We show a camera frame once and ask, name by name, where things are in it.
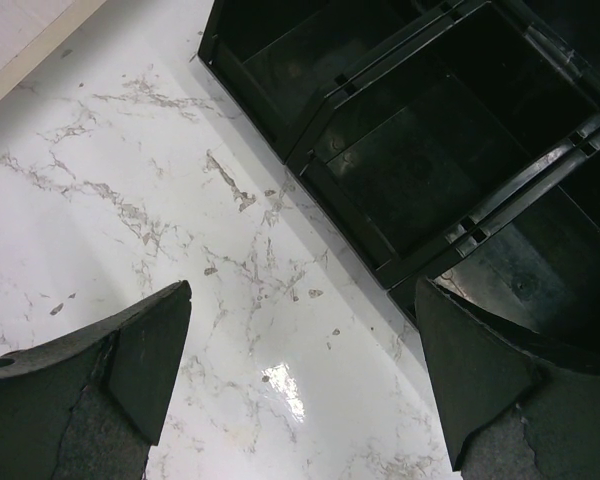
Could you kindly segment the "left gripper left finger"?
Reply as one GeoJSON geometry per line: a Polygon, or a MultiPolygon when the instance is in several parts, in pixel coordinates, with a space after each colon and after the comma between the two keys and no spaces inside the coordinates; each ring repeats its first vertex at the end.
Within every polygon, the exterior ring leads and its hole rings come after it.
{"type": "Polygon", "coordinates": [[[142,479],[191,316],[176,282],[125,310],[0,357],[0,479],[142,479]]]}

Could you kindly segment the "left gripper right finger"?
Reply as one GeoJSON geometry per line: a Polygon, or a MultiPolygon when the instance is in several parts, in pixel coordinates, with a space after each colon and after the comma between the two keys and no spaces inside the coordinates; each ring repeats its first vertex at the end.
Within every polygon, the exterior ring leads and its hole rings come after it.
{"type": "Polygon", "coordinates": [[[600,327],[562,341],[421,279],[417,325],[465,479],[600,479],[600,327]]]}

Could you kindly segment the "black compartment organizer tray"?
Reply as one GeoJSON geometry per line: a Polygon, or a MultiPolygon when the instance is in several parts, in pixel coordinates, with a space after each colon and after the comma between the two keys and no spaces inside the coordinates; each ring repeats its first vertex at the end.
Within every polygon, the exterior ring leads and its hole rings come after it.
{"type": "Polygon", "coordinates": [[[199,55],[405,315],[600,352],[600,1],[217,1],[199,55]]]}

